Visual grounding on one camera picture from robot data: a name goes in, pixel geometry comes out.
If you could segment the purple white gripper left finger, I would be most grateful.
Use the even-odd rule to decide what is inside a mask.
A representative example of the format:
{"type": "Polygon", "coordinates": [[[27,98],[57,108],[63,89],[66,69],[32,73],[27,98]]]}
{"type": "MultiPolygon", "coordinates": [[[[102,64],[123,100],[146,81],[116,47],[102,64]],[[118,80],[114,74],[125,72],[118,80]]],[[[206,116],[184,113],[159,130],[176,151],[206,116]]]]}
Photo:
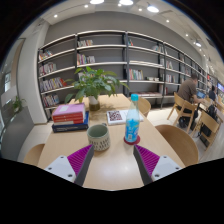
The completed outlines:
{"type": "Polygon", "coordinates": [[[45,171],[82,186],[94,155],[94,146],[88,145],[69,156],[60,155],[45,171]]]}

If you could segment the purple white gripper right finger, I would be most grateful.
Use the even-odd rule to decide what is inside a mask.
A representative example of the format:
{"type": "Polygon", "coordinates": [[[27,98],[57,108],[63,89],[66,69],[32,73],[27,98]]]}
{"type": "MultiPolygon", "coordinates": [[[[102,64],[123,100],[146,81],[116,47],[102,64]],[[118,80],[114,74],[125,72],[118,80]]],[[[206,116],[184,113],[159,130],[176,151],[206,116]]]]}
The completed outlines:
{"type": "Polygon", "coordinates": [[[140,145],[134,145],[133,154],[144,185],[181,170],[181,167],[167,155],[158,156],[140,145]]]}

